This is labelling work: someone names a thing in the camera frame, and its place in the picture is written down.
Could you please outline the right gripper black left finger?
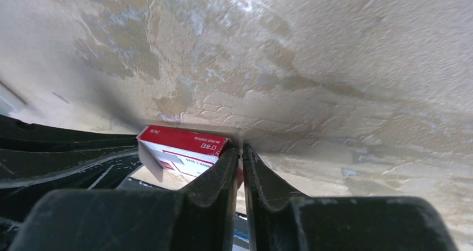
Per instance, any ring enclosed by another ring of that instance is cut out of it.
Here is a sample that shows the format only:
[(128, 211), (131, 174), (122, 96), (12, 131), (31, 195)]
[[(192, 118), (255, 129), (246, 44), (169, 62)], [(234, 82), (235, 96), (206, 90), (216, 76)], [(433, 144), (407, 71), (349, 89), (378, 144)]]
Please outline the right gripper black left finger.
[(239, 151), (172, 190), (63, 189), (43, 196), (10, 250), (231, 250)]

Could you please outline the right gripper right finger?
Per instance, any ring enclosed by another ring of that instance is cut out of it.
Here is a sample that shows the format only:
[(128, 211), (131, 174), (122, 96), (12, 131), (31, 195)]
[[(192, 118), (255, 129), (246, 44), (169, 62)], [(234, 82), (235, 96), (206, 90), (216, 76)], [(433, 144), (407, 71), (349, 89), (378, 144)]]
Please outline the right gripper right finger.
[(310, 197), (242, 148), (251, 250), (456, 250), (436, 209), (412, 196)]

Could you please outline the red staple box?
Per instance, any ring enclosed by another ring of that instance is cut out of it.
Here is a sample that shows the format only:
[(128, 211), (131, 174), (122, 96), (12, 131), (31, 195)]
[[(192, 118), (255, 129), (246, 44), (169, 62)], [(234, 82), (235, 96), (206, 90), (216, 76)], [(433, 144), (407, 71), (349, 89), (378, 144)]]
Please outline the red staple box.
[(233, 145), (225, 136), (160, 125), (147, 126), (136, 139), (140, 161), (159, 182), (165, 171), (198, 177)]

